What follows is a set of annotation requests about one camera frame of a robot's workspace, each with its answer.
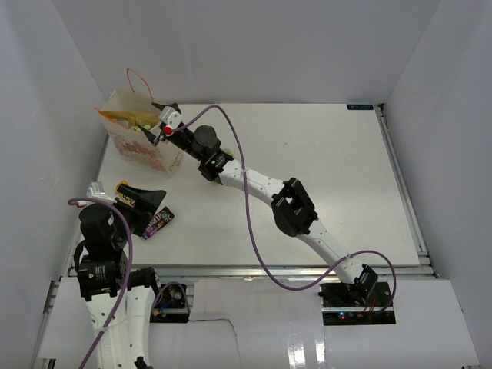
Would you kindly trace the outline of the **brown M&M packet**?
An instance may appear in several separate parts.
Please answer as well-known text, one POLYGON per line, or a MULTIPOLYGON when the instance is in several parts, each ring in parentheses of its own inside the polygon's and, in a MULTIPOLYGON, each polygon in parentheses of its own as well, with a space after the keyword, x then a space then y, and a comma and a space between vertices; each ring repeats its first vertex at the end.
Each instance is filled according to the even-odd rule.
POLYGON ((148 226, 146 227, 141 237, 144 238, 145 240, 153 237, 163 227, 169 224, 174 218, 175 218, 174 213, 168 207, 164 206, 151 219, 151 221, 149 222, 148 226))

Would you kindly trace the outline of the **yellow M&M packet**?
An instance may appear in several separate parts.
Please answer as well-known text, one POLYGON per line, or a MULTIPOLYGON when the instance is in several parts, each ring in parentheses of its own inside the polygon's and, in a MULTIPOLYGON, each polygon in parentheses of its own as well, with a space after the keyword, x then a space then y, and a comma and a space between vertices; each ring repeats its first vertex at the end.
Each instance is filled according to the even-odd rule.
POLYGON ((138 203, 138 192, 135 188, 131 187, 127 181, 121 181, 117 184, 115 188, 115 194, 117 197, 128 206, 133 208, 136 207, 138 203))

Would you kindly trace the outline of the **kettle chips bag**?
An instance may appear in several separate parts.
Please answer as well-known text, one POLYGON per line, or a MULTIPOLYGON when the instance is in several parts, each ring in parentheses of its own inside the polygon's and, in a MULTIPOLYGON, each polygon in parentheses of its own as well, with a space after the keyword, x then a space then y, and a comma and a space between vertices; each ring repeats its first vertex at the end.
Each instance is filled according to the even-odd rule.
POLYGON ((99 111, 101 116, 111 121, 126 121, 128 125, 150 125, 158 123, 158 116, 152 113, 135 111, 99 111))

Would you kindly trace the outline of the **beige paper bag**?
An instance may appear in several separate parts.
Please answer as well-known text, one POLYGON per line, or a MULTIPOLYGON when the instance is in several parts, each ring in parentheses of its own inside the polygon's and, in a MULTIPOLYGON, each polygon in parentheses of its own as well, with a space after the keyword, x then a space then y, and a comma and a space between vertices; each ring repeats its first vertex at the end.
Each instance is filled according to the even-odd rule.
POLYGON ((179 148, 167 142, 155 147, 141 131, 131 131, 126 121, 111 121, 98 113, 99 111, 135 111, 159 114, 160 111, 151 104, 156 99, 148 82, 136 70, 128 68, 126 75, 129 76, 131 73, 142 80, 147 91, 141 93, 134 87, 116 88, 106 102, 96 107, 95 111, 124 160, 145 165, 172 176, 178 171, 184 159, 184 153, 179 148))

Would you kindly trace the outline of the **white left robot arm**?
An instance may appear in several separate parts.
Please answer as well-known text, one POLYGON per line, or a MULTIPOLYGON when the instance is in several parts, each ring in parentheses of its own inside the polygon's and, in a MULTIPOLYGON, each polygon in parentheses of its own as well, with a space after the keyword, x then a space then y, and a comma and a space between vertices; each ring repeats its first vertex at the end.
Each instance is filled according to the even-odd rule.
POLYGON ((133 270, 132 238, 145 235, 166 192, 124 183, 116 191, 112 198, 93 182, 85 197, 68 202, 81 210, 74 264, 95 335, 80 366, 96 356, 99 368, 149 368, 151 307, 163 290, 154 268, 133 270))

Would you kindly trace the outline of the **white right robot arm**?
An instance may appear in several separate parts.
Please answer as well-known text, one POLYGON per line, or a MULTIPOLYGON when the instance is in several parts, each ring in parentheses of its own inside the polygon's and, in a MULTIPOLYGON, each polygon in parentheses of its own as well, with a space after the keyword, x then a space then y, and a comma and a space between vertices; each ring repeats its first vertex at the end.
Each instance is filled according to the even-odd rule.
POLYGON ((303 184, 296 178, 287 181, 248 169, 243 158, 235 159, 221 147, 216 131, 209 125, 190 130, 183 122, 177 104, 155 104, 160 111, 156 127, 148 140, 153 145, 170 142, 198 161, 198 170, 210 182, 244 192, 268 205, 277 228, 297 238, 320 256, 343 284, 341 296, 363 307, 375 296, 377 273, 367 264, 353 259, 326 229, 303 184))

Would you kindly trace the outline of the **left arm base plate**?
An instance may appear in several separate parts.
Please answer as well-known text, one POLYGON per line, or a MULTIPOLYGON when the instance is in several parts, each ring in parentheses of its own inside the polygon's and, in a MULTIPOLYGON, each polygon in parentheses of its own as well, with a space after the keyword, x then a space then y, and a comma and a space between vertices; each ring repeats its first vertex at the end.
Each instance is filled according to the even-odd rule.
POLYGON ((189 312, 184 292, 176 284, 167 287, 161 295, 161 300, 155 305, 151 313, 150 322, 154 324, 185 324, 189 319, 189 312))

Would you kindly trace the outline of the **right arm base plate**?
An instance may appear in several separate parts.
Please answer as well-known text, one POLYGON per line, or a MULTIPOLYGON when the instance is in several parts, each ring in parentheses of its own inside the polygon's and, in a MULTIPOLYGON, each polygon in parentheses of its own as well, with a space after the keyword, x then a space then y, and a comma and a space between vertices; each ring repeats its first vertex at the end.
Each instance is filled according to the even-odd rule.
POLYGON ((356 301, 349 295, 348 287, 341 283, 320 285, 322 318, 325 327, 348 327, 364 325, 394 325, 396 317, 393 303, 380 310, 390 301, 391 290, 387 282, 377 282, 365 302, 356 301))

